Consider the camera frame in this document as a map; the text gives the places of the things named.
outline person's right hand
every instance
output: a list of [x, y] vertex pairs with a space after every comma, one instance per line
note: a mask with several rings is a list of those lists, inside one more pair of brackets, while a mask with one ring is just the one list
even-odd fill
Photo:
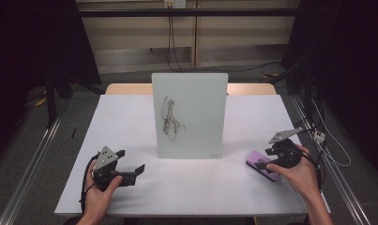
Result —
[[[306, 153], [310, 152], [309, 149], [299, 144], [296, 146]], [[301, 158], [299, 164], [291, 169], [286, 169], [272, 163], [269, 163], [266, 168], [272, 172], [284, 176], [292, 188], [304, 197], [320, 193], [317, 185], [317, 174], [314, 165], [304, 157]]]

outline black curtain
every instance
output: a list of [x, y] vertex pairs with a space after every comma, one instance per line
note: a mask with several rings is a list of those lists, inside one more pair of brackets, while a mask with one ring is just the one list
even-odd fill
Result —
[[24, 111], [26, 94], [46, 76], [71, 74], [100, 83], [75, 1], [0, 1], [0, 151]]

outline cable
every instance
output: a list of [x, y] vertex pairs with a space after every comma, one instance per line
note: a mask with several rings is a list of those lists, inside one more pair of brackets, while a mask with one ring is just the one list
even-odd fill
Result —
[[347, 166], [350, 166], [352, 164], [352, 159], [350, 158], [349, 154], [347, 153], [347, 151], [344, 149], [344, 147], [340, 144], [340, 142], [338, 142], [338, 140], [335, 138], [334, 135], [332, 135], [332, 133], [329, 131], [328, 127], [326, 127], [326, 124], [324, 122], [324, 119], [322, 118], [322, 115], [317, 107], [317, 104], [314, 102], [314, 100], [312, 99], [311, 102], [314, 104], [315, 106], [315, 109], [317, 110], [318, 114], [320, 115], [320, 119], [321, 119], [321, 122], [323, 123], [324, 125], [324, 128], [326, 130], [326, 132], [328, 132], [328, 134], [332, 137], [332, 139], [340, 146], [340, 148], [343, 150], [344, 154], [347, 156], [347, 158], [349, 159], [349, 162], [347, 164], [342, 164], [342, 163], [339, 163], [338, 161], [336, 161], [331, 155], [329, 155], [326, 150], [321, 147], [321, 150], [325, 153], [325, 155], [331, 159], [335, 164], [337, 165], [340, 165], [340, 166], [343, 166], [343, 167], [347, 167]]
[[[169, 52], [170, 52], [170, 49], [171, 49], [171, 41], [172, 41], [172, 47], [173, 47], [173, 50], [174, 50], [174, 59], [177, 63], [178, 69], [172, 68], [171, 63], [169, 61]], [[254, 69], [257, 69], [257, 68], [263, 69], [263, 67], [265, 67], [267, 65], [279, 64], [280, 62], [279, 61], [273, 61], [273, 62], [264, 63], [264, 64], [257, 66], [257, 67], [250, 67], [250, 68], [237, 69], [237, 70], [217, 69], [217, 68], [195, 68], [195, 69], [183, 70], [179, 65], [179, 61], [177, 60], [177, 55], [176, 55], [176, 48], [175, 48], [175, 43], [174, 43], [174, 19], [172, 17], [169, 17], [169, 40], [168, 40], [167, 63], [168, 63], [168, 67], [171, 71], [185, 73], [185, 72], [195, 72], [195, 71], [245, 72], [245, 71], [251, 71], [251, 70], [254, 70]]]
[[86, 186], [86, 175], [88, 174], [88, 171], [89, 171], [89, 167], [90, 167], [90, 164], [92, 164], [92, 161], [97, 159], [98, 158], [98, 155], [100, 155], [100, 153], [97, 153], [95, 156], [93, 156], [88, 164], [86, 165], [86, 168], [85, 168], [85, 173], [83, 174], [83, 187], [82, 187], [82, 190], [81, 190], [81, 199], [80, 199], [80, 203], [81, 203], [81, 210], [83, 211], [83, 213], [85, 212], [85, 207], [86, 207], [86, 192], [89, 190], [89, 187], [87, 190], [85, 190], [85, 186]]

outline black cable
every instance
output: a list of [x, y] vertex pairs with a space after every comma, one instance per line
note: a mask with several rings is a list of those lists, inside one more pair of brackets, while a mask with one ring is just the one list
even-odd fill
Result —
[[[177, 67], [179, 68], [179, 70], [173, 69], [172, 66], [171, 66], [171, 63], [169, 61], [169, 52], [170, 52], [170, 49], [171, 49], [171, 40], [172, 40], [172, 44], [173, 44], [172, 47], [173, 47], [173, 50], [174, 50], [174, 59], [177, 63]], [[277, 64], [277, 63], [279, 64], [280, 62], [273, 61], [273, 62], [262, 64], [262, 65], [257, 66], [257, 67], [250, 67], [250, 68], [237, 69], [237, 70], [217, 69], [217, 68], [195, 68], [195, 69], [183, 70], [179, 65], [179, 61], [177, 60], [177, 55], [176, 55], [176, 48], [175, 48], [175, 43], [174, 43], [174, 19], [172, 17], [169, 17], [169, 40], [168, 40], [167, 63], [168, 63], [168, 67], [171, 71], [185, 73], [185, 72], [195, 72], [195, 71], [245, 72], [245, 71], [251, 71], [251, 70], [254, 70], [254, 69], [257, 69], [257, 68], [263, 69], [264, 66], [271, 65], [271, 64]]]
[[81, 199], [80, 199], [81, 210], [83, 211], [83, 213], [85, 212], [85, 207], [86, 207], [86, 192], [87, 192], [87, 190], [89, 190], [89, 188], [91, 188], [93, 185], [95, 185], [95, 184], [93, 184], [91, 187], [89, 187], [87, 190], [85, 190], [86, 176], [88, 174], [89, 167], [92, 164], [92, 161], [95, 160], [95, 159], [97, 159], [99, 154], [100, 153], [97, 153], [95, 156], [91, 157], [91, 159], [89, 160], [88, 164], [86, 165], [85, 173], [83, 174], [83, 188], [81, 190]]

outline wooden cabinet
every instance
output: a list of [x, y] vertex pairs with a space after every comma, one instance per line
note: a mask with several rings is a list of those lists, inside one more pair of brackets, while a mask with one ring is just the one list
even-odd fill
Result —
[[[187, 8], [297, 8], [299, 0], [187, 0]], [[77, 0], [79, 9], [164, 8], [159, 0]], [[174, 17], [175, 47], [189, 47], [191, 63], [215, 46], [287, 44], [293, 17]], [[83, 18], [93, 51], [168, 48], [166, 17]]]

